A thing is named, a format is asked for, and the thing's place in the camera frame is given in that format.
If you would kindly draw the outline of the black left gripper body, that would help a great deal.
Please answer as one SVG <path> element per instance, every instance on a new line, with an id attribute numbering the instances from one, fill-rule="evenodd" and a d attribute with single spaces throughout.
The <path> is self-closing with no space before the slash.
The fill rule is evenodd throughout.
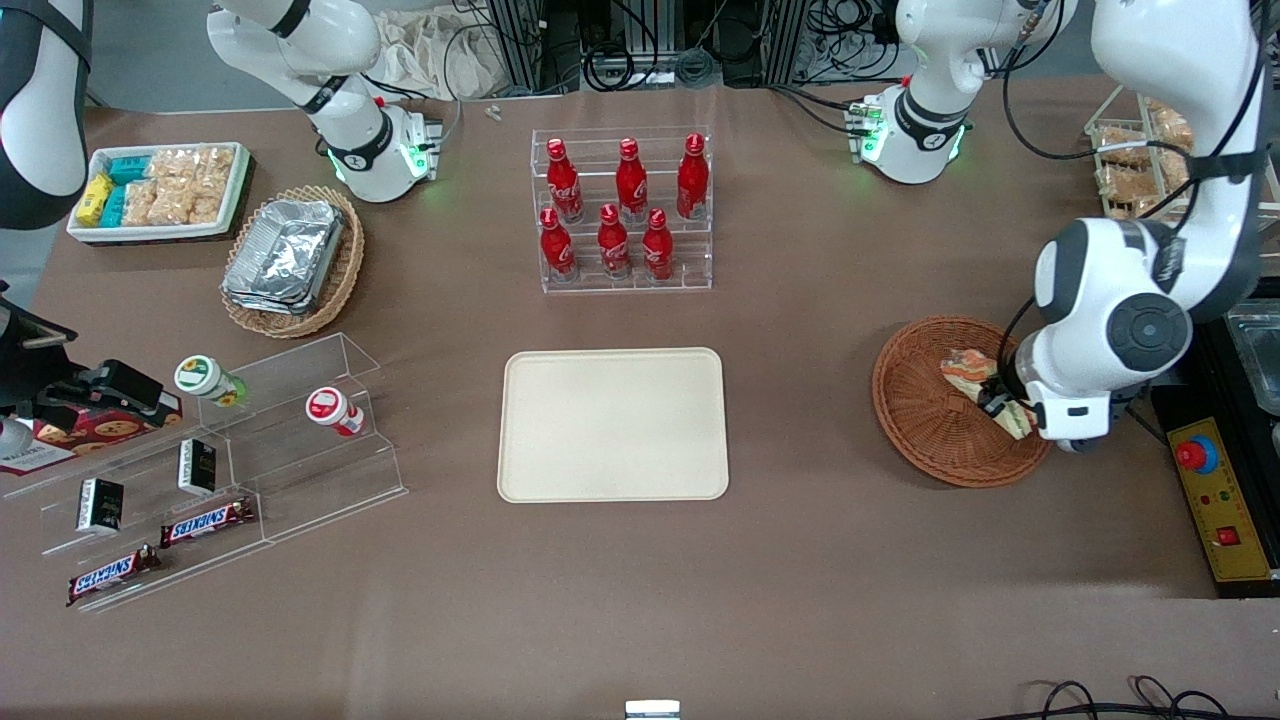
<path id="1" fill-rule="evenodd" d="M 1029 334 L 1007 356 L 1004 364 L 1004 383 L 1020 401 L 1041 401 L 1041 378 L 1036 364 L 1038 334 Z"/>

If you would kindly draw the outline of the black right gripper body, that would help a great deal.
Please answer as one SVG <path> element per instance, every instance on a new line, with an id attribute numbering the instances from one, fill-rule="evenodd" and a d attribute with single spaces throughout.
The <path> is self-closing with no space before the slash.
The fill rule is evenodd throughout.
<path id="1" fill-rule="evenodd" d="M 32 404 L 47 387 L 74 380 L 81 365 L 67 355 L 78 333 L 1 299 L 1 406 Z"/>

